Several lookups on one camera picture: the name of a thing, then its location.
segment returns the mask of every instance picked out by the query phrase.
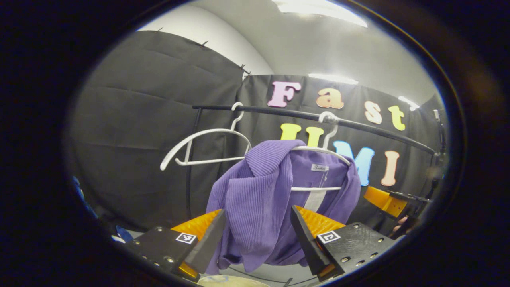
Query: blue letter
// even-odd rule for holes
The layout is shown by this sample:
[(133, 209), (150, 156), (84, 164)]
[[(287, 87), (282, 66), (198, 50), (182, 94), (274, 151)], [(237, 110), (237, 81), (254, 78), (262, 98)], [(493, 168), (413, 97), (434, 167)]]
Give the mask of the blue letter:
[[(341, 140), (335, 140), (333, 142), (333, 146), (337, 148), (337, 154), (354, 158), (349, 143)], [(370, 163), (372, 162), (374, 154), (375, 152), (372, 149), (362, 148), (356, 156), (356, 159), (354, 159), (354, 164), (356, 164), (356, 167), (358, 168), (361, 186), (368, 185), (368, 172), (370, 171)]]

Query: orange letter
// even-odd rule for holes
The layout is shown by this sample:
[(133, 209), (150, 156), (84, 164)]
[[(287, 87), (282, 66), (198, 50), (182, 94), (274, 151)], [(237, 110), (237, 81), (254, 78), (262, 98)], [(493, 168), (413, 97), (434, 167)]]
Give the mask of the orange letter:
[(373, 103), (371, 101), (366, 101), (365, 109), (367, 110), (365, 112), (365, 116), (367, 117), (367, 120), (369, 122), (373, 122), (374, 124), (378, 125), (383, 122), (383, 118), (379, 113), (381, 111), (381, 108), (379, 108), (378, 104)]
[(321, 108), (334, 108), (341, 109), (344, 107), (342, 102), (342, 95), (339, 90), (336, 89), (322, 89), (319, 92), (319, 97), (315, 101), (317, 106)]
[(400, 111), (398, 106), (389, 107), (388, 110), (391, 112), (391, 120), (395, 128), (399, 131), (405, 130), (405, 125), (400, 120), (401, 117), (404, 117), (404, 113)]
[(297, 133), (301, 130), (300, 125), (296, 124), (282, 124), (282, 138), (281, 139), (296, 139)]
[(381, 184), (385, 186), (392, 186), (397, 182), (395, 180), (395, 172), (397, 170), (397, 159), (400, 155), (394, 151), (387, 151), (384, 153), (386, 155), (386, 173), (384, 174), (383, 179), (381, 179)]

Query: ceiling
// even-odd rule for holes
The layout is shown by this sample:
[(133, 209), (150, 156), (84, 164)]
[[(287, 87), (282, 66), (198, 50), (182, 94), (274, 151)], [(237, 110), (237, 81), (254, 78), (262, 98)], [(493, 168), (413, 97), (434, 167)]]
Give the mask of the ceiling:
[(189, 5), (235, 28), (275, 74), (342, 75), (418, 105), (439, 94), (418, 60), (365, 17), (368, 28), (326, 16), (283, 14), (271, 0), (198, 0)]

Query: ribbed knit fabric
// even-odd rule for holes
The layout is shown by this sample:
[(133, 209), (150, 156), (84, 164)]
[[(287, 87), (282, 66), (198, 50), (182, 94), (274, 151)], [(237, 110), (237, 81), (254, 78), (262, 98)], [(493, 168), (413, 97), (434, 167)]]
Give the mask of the ribbed knit fabric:
[[(291, 192), (293, 186), (341, 186), (340, 191), (326, 193), (317, 212), (342, 223), (347, 221), (361, 189), (354, 161), (348, 158), (348, 167), (333, 155), (291, 151), (297, 146), (305, 143), (264, 141), (215, 182), (206, 212), (224, 209), (227, 225), (207, 274), (215, 275), (219, 269), (240, 263), (246, 272), (264, 263), (307, 265), (290, 223), (290, 210), (293, 205), (303, 207), (310, 192)], [(329, 171), (312, 171), (312, 164), (326, 165)]]

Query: metal pole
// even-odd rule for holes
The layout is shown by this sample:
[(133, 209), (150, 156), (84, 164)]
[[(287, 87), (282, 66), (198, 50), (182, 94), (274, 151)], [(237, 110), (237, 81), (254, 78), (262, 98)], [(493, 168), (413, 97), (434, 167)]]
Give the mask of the metal pole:
[[(194, 109), (205, 109), (205, 110), (231, 110), (232, 107), (230, 106), (193, 106)], [(239, 111), (246, 111), (246, 112), (258, 112), (258, 113), (265, 113), (265, 114), (275, 114), (275, 115), (283, 115), (283, 116), (291, 116), (291, 117), (298, 117), (298, 118), (304, 118), (304, 119), (310, 119), (312, 121), (318, 121), (319, 115), (314, 113), (307, 113), (307, 112), (300, 112), (300, 111), (289, 111), (289, 110), (280, 110), (280, 109), (273, 109), (273, 108), (260, 108), (260, 107), (249, 107), (249, 106), (239, 106), (236, 108), (236, 110)], [(391, 138), (400, 142), (403, 142), (404, 144), (408, 144), (410, 146), (413, 146), (415, 148), (418, 148), (424, 152), (427, 152), (429, 154), (436, 153), (433, 149), (429, 148), (428, 146), (417, 142), (413, 139), (410, 139), (405, 136), (398, 135), (396, 133), (383, 130), (380, 128), (376, 128), (373, 126), (348, 121), (346, 119), (341, 119), (338, 122), (339, 126), (353, 128), (373, 134), (377, 134), (380, 136), (384, 136), (387, 138)]]

